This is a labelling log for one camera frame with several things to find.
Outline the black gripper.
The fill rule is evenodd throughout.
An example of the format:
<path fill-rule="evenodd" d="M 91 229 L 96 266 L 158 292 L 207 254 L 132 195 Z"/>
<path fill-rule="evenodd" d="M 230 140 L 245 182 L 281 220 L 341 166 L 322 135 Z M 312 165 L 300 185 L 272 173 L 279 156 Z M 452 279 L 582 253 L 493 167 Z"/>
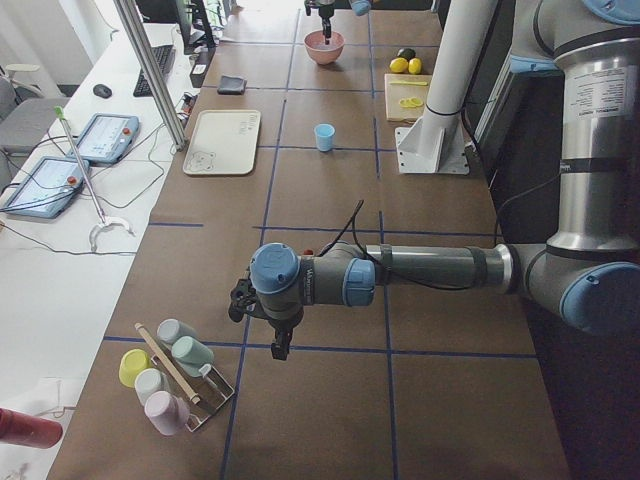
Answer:
<path fill-rule="evenodd" d="M 312 11 L 316 10 L 320 18 L 322 19 L 322 32 L 324 37 L 324 43 L 328 45 L 332 36 L 332 27 L 330 19 L 334 15 L 335 1 L 334 0 L 305 0 L 304 9 L 307 16 L 312 15 Z"/>
<path fill-rule="evenodd" d="M 293 339 L 294 329 L 303 319 L 302 312 L 296 312 L 286 319 L 268 320 L 269 325 L 274 329 L 274 340 L 271 343 L 271 355 L 274 360 L 286 361 L 290 351 L 290 343 Z"/>

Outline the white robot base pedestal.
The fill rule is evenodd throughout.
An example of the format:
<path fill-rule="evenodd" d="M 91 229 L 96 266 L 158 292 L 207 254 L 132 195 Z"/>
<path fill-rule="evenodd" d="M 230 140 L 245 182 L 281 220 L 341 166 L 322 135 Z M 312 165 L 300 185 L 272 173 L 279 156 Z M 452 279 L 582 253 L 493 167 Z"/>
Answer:
<path fill-rule="evenodd" d="M 460 112 L 496 6 L 496 0 L 450 2 L 423 114 L 395 130 L 400 173 L 469 173 Z"/>

